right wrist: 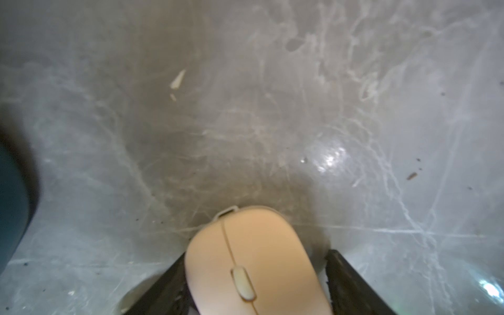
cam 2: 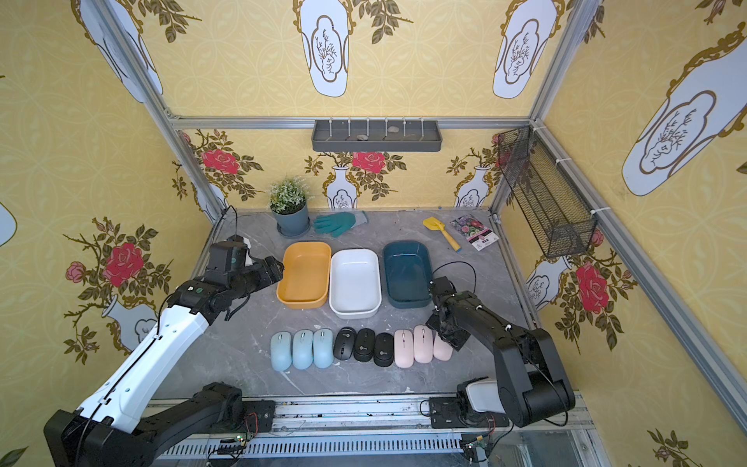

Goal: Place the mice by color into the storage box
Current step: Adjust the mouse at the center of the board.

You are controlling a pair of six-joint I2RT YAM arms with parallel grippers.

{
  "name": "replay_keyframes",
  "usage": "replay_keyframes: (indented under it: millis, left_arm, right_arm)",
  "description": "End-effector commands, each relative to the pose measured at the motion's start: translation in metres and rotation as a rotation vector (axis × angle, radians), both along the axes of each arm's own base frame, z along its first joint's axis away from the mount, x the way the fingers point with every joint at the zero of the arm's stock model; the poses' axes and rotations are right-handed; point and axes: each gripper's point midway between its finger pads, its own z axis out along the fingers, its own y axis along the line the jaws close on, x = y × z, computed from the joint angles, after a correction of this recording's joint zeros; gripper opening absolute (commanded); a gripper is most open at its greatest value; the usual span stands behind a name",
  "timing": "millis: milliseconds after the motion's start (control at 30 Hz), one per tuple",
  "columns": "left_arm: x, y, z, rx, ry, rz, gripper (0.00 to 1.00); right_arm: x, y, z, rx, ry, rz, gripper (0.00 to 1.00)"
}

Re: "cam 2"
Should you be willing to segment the pink mouse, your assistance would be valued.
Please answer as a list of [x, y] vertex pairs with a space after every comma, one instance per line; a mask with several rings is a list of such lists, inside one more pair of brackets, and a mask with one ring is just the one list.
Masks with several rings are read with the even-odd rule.
[[446, 362], [446, 361], [451, 360], [452, 355], [453, 355], [452, 346], [448, 342], [443, 340], [439, 335], [436, 335], [434, 337], [434, 344], [433, 344], [433, 357], [440, 361]]
[[394, 334], [395, 365], [408, 369], [414, 365], [414, 334], [411, 330], [397, 330]]
[[434, 357], [433, 331], [426, 325], [417, 325], [414, 334], [414, 360], [420, 364], [428, 364]]

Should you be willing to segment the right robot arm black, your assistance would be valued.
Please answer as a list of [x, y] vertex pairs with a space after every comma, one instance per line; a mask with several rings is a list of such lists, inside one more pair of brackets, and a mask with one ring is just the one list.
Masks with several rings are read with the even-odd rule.
[[491, 311], [470, 291], [459, 292], [445, 277], [429, 284], [434, 311], [427, 326], [458, 351], [470, 338], [490, 350], [497, 396], [517, 427], [566, 414], [576, 398], [550, 334], [526, 329]]

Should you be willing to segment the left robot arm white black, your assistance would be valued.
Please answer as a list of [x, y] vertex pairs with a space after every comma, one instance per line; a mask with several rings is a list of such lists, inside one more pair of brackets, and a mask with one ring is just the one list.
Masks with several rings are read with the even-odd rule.
[[56, 466], [150, 466], [196, 432], [220, 422], [240, 422], [242, 392], [210, 383], [192, 398], [155, 416], [144, 411], [183, 354], [219, 316], [231, 319], [234, 301], [283, 278], [272, 256], [255, 258], [243, 237], [210, 246], [201, 276], [171, 294], [157, 324], [126, 361], [73, 412], [57, 411], [44, 436]]

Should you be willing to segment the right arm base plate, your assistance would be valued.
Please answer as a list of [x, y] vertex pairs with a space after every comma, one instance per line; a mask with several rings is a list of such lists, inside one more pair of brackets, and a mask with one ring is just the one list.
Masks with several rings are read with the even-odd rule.
[[428, 399], [427, 414], [431, 427], [436, 429], [474, 429], [489, 431], [511, 425], [505, 414], [479, 413], [459, 397], [433, 397]]

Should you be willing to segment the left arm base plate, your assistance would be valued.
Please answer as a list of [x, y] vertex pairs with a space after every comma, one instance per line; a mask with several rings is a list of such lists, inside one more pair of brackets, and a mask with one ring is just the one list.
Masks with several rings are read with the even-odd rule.
[[231, 404], [229, 428], [248, 434], [270, 433], [274, 423], [276, 402], [272, 400], [239, 400]]

